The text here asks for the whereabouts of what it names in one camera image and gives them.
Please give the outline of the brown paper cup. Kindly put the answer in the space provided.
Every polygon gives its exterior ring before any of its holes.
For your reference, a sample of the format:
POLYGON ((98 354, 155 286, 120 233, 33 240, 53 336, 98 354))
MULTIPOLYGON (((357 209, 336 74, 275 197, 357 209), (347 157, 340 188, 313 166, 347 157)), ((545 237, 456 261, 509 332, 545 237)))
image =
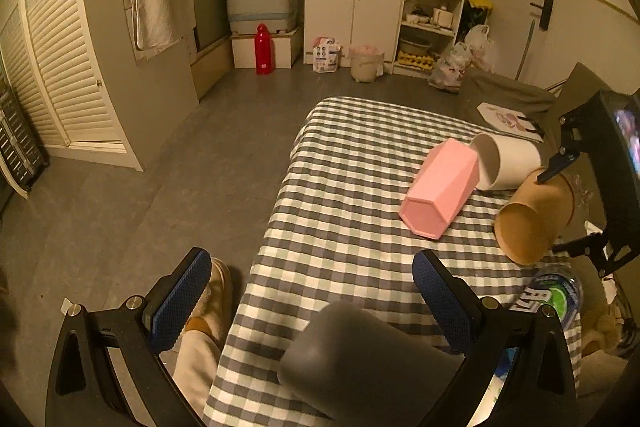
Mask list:
POLYGON ((518 265, 536 265, 549 251, 575 213, 575 192, 560 173, 544 183, 534 170, 498 212, 494 232, 498 246, 518 265))

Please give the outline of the grey cup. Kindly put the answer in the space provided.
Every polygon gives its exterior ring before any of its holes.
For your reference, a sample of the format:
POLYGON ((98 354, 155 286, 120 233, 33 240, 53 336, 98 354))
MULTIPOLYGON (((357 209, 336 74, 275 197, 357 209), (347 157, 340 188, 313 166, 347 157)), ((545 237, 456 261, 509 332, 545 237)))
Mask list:
POLYGON ((297 399, 336 425, 416 426, 462 360, 340 301, 297 335, 277 375, 297 399))

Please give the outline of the white cup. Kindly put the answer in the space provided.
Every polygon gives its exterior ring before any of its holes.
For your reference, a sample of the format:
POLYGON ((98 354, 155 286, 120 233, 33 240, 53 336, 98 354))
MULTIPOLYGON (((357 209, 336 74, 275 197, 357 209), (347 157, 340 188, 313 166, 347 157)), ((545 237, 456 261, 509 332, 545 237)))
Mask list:
POLYGON ((478 157, 480 179, 476 188, 480 191, 514 190, 541 166, 536 144, 512 136, 479 133, 470 147, 478 157))

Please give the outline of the pink hexagonal cup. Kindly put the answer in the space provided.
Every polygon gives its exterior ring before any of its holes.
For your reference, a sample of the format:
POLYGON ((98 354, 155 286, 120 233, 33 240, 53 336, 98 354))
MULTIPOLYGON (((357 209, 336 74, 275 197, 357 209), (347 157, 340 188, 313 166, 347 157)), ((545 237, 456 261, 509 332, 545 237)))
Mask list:
POLYGON ((408 229, 440 239, 480 181, 478 155, 469 145, 447 139, 426 155, 399 209, 408 229))

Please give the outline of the green round tape roll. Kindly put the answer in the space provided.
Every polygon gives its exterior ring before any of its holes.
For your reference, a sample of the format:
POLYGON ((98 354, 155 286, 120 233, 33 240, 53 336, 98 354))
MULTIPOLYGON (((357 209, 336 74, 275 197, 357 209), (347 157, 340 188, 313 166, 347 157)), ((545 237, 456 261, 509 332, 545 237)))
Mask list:
POLYGON ((582 300, 582 283, 574 271, 565 265, 548 265, 529 281, 511 309, 536 313, 543 306, 550 306, 564 331, 568 331, 582 307, 582 300))

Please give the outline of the beige trouser leg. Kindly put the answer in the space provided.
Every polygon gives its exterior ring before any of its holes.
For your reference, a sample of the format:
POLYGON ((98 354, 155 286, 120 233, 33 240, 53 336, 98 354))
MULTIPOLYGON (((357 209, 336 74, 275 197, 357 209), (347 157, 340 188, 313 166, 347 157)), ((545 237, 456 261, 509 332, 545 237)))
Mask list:
POLYGON ((219 357, 219 348, 205 333, 186 331, 182 334, 172 378, 201 419, 205 417, 205 406, 216 377, 219 357))

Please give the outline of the beige slipper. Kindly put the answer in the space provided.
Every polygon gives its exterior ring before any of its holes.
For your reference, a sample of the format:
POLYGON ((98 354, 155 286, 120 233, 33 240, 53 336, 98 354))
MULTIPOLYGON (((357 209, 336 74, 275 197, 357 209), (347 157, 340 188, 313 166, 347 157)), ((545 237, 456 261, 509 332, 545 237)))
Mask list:
POLYGON ((222 260, 213 258, 209 281, 183 330, 203 333, 218 348, 224 347, 232 322, 232 303, 231 271, 222 260))

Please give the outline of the grey white checkered tablecloth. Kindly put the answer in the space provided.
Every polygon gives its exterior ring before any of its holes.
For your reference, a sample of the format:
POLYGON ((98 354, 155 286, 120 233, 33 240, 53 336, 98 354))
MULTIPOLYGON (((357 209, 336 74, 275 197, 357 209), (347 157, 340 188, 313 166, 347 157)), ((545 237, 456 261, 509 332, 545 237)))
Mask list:
POLYGON ((436 241, 412 234, 399 208, 427 153, 469 143, 477 124, 363 98, 311 109, 250 268, 204 409, 209 426, 323 426, 279 383, 285 349, 314 314, 346 300, 440 347, 445 338, 413 284, 413 256, 431 248, 479 296, 508 305, 535 269, 508 259, 494 221, 506 193, 471 195, 436 241))

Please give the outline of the white plastic bag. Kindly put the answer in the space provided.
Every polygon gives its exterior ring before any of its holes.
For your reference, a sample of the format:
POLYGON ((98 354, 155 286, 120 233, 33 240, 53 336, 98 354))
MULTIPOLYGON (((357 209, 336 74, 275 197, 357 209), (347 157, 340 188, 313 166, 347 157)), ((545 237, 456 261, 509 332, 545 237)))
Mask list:
POLYGON ((493 72, 497 65, 498 49, 490 38, 488 25, 472 27, 462 41, 450 46, 437 60, 427 82, 436 89, 457 93, 466 71, 475 67, 493 72))

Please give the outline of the white louvered wardrobe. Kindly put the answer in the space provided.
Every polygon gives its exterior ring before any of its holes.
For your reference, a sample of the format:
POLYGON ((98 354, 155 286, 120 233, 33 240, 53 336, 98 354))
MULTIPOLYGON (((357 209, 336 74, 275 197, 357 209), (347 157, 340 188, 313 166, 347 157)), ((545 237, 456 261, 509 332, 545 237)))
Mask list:
POLYGON ((52 156, 148 168, 198 105, 189 54, 140 49, 131 0, 1 0, 1 67, 52 156))

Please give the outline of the white trash bin pink bag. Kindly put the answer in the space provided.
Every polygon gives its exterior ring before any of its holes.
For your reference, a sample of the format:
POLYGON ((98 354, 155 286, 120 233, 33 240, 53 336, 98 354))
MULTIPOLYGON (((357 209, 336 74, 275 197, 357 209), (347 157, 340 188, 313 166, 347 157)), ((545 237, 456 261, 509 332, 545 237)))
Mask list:
POLYGON ((370 83, 384 74, 384 53, 375 46, 349 49, 350 75, 360 83, 370 83))

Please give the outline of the red water bottle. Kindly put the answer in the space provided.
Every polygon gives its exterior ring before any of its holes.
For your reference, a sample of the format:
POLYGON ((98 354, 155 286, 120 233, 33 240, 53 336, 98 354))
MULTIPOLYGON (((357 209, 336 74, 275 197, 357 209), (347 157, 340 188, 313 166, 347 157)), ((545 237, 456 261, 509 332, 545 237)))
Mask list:
POLYGON ((270 31, 259 24, 254 35, 255 68, 257 75, 270 75, 274 71, 273 44, 270 31))

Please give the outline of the white open shelf unit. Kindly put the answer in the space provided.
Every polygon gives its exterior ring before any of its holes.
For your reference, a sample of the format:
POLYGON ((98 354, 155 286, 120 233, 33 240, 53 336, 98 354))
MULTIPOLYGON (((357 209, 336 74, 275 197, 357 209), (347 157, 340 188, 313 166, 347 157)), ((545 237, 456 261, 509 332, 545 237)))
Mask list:
POLYGON ((427 78, 458 40, 465 0, 404 0, 392 71, 427 78))

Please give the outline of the white platform box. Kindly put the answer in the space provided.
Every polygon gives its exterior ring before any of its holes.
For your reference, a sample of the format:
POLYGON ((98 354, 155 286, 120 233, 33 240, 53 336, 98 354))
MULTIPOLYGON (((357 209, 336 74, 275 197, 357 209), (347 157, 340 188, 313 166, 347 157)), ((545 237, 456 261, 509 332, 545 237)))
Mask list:
POLYGON ((270 60, 273 69, 290 69, 303 47, 302 28, 288 32, 254 35, 232 35, 233 64, 237 69, 258 70, 256 61, 270 60))

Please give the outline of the white sink cabinet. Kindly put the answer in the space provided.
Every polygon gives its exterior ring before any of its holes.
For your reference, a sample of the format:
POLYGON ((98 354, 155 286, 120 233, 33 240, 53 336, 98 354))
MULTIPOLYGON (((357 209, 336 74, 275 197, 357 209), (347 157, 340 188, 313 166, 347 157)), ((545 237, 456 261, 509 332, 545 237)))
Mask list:
POLYGON ((342 46, 340 65, 350 65, 349 52, 373 46, 384 54, 384 69, 395 61, 405 0, 304 0, 304 63, 314 57, 314 43, 332 38, 342 46))

